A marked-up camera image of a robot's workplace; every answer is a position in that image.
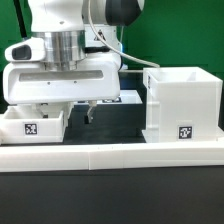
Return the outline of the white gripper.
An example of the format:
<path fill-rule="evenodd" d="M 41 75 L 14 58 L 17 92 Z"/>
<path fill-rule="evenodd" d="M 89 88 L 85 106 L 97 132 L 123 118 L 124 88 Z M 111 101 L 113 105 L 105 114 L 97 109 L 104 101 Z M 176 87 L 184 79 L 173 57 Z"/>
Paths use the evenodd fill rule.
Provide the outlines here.
<path fill-rule="evenodd" d="M 43 63 L 46 50 L 40 38 L 30 38 L 5 50 L 9 64 L 3 70 L 3 95 L 10 104 L 40 104 L 42 118 L 49 118 L 48 103 L 89 101 L 84 117 L 91 124 L 94 100 L 115 99 L 120 94 L 118 54 L 88 54 L 71 71 L 49 71 Z"/>

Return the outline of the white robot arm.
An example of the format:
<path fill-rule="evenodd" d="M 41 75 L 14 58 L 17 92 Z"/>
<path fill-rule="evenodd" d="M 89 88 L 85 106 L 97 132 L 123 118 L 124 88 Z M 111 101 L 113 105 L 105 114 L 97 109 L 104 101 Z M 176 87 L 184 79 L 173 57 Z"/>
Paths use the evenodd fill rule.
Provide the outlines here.
<path fill-rule="evenodd" d="M 128 26 L 144 0 L 28 0 L 32 36 L 5 50 L 3 94 L 8 110 L 45 117 L 53 107 L 68 115 L 70 104 L 120 95 L 118 71 L 125 56 L 97 25 Z"/>

